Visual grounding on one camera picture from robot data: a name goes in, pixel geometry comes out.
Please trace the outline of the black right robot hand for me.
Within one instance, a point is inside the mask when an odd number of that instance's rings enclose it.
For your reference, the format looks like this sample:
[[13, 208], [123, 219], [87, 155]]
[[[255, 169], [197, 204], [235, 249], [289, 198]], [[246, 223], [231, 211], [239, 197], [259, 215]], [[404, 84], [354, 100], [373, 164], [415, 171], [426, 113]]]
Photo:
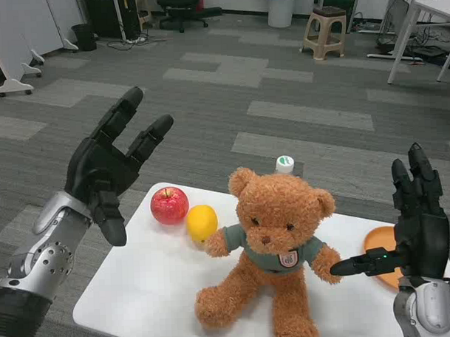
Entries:
[[399, 268], [404, 276], [442, 279], [449, 260], [449, 218], [440, 206], [443, 187], [437, 169], [419, 143], [408, 151], [410, 168], [402, 160], [392, 162], [395, 249], [370, 248], [360, 256], [334, 264], [335, 276], [377, 276]]

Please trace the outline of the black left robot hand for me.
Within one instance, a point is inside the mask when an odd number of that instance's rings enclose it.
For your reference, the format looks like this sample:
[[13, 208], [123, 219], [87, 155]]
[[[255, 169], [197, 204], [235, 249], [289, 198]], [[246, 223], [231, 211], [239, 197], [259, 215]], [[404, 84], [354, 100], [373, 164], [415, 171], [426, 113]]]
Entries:
[[137, 112], [143, 96], [143, 90], [135, 86], [118, 99], [80, 143], [67, 167], [65, 192], [87, 205], [92, 220], [114, 246], [127, 242], [119, 196], [139, 177], [141, 166], [174, 123], [172, 116], [164, 115], [139, 133], [127, 153], [114, 147], [114, 140]]

